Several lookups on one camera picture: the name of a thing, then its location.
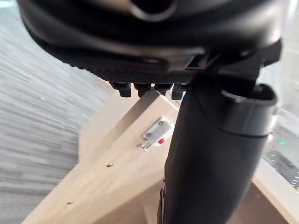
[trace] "light wooden panel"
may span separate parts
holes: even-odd
[[[161,147],[141,148],[142,133],[159,117],[175,122],[178,109],[157,91],[147,92],[33,210],[24,224],[141,223],[153,218],[141,209],[157,210],[170,140]]]

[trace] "black pipe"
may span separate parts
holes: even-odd
[[[182,102],[161,190],[159,224],[225,224],[246,193],[277,112],[266,85],[251,93],[200,77]]]

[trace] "black cylindrical pole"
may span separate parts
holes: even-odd
[[[221,86],[199,78],[182,102],[165,164],[159,224],[225,224],[246,193],[277,98],[266,85],[253,91]]]

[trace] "small metal latch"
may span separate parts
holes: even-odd
[[[160,146],[168,139],[174,130],[174,124],[164,117],[159,118],[146,132],[142,135],[147,140],[142,144],[142,148],[148,151],[150,146]]]

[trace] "wooden edge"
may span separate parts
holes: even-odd
[[[157,203],[170,140],[141,148],[142,134],[161,116],[175,123],[178,109],[157,91],[147,92],[28,215],[24,224],[147,223]],[[136,216],[128,211],[139,210]]]
[[[261,159],[253,183],[290,224],[299,224],[299,194],[270,164]]]

